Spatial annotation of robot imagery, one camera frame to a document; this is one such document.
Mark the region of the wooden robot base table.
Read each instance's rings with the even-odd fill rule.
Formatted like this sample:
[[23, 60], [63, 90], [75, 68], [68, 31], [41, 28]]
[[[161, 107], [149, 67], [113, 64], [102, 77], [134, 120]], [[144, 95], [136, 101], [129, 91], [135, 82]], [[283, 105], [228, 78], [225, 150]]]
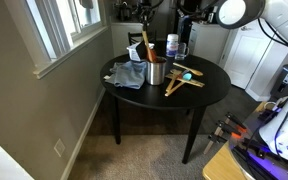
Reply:
[[247, 132], [240, 139], [231, 136], [204, 166], [202, 175], [205, 180], [288, 180], [288, 170], [275, 157], [266, 155], [262, 159], [250, 150], [249, 162], [233, 152], [234, 147], [241, 146], [243, 138], [250, 138], [259, 126], [257, 117], [263, 110], [264, 103], [261, 103], [244, 122]]

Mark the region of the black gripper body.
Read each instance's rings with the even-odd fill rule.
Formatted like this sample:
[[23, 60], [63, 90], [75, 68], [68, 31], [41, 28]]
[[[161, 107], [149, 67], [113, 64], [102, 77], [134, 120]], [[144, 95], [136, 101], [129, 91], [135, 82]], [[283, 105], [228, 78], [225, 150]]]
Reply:
[[153, 13], [152, 0], [138, 0], [136, 12], [138, 15], [152, 14]]

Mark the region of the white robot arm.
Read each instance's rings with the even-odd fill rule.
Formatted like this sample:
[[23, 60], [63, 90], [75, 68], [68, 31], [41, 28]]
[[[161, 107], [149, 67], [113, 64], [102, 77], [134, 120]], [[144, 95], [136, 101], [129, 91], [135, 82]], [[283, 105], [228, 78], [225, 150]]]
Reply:
[[[218, 24], [236, 29], [263, 18], [288, 41], [288, 0], [220, 0], [216, 12]], [[282, 110], [259, 129], [270, 151], [288, 160], [288, 99]]]

